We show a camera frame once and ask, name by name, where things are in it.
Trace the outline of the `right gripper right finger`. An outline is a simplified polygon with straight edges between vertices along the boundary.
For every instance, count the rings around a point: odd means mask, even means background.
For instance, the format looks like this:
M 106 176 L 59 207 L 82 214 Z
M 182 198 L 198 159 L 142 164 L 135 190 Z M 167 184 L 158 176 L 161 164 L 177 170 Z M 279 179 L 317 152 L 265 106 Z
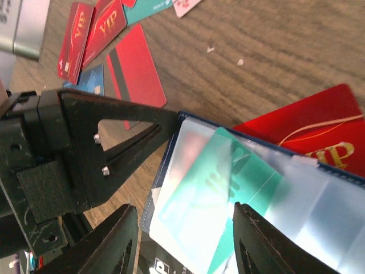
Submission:
M 239 273 L 337 273 L 248 204 L 234 205 L 233 236 Z

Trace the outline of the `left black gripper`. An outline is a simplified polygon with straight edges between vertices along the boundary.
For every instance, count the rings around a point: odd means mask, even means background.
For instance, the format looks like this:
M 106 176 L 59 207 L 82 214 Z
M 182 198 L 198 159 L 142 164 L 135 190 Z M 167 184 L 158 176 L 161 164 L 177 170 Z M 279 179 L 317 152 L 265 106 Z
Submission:
M 61 88 L 6 94 L 1 103 L 1 256 L 42 256 L 71 248 L 90 231 L 82 177 Z

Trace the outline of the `navy blue card holder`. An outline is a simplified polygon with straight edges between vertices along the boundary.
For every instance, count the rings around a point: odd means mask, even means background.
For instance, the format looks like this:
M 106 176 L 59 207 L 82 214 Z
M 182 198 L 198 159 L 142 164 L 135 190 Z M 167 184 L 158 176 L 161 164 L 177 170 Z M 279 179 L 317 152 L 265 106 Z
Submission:
M 339 273 L 364 272 L 364 179 L 179 112 L 141 229 L 191 273 L 236 273 L 233 211 L 248 204 Z

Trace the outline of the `teal VIP card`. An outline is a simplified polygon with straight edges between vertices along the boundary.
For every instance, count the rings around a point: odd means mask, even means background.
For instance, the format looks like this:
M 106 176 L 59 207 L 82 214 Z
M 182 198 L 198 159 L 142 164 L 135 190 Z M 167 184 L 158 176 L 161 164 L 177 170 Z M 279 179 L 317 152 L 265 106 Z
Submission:
M 236 202 L 264 215 L 282 179 L 281 174 L 220 127 L 177 180 L 170 176 L 160 192 L 150 226 L 151 238 L 197 237 L 216 242 L 209 272 L 233 253 L 233 211 Z

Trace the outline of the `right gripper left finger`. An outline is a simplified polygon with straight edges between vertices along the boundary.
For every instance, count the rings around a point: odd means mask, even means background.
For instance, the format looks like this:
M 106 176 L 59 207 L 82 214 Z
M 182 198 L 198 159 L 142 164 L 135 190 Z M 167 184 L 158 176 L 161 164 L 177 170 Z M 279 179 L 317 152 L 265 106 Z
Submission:
M 133 273 L 137 209 L 124 204 L 92 232 L 38 273 Z

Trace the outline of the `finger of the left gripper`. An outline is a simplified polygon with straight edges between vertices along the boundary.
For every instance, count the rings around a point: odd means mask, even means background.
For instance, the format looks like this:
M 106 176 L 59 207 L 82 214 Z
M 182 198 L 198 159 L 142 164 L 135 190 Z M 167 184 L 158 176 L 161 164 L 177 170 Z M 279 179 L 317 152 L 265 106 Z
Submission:
M 59 90 L 58 96 L 90 207 L 105 203 L 178 127 L 175 111 L 70 89 Z M 94 139 L 101 120 L 151 125 L 105 151 Z

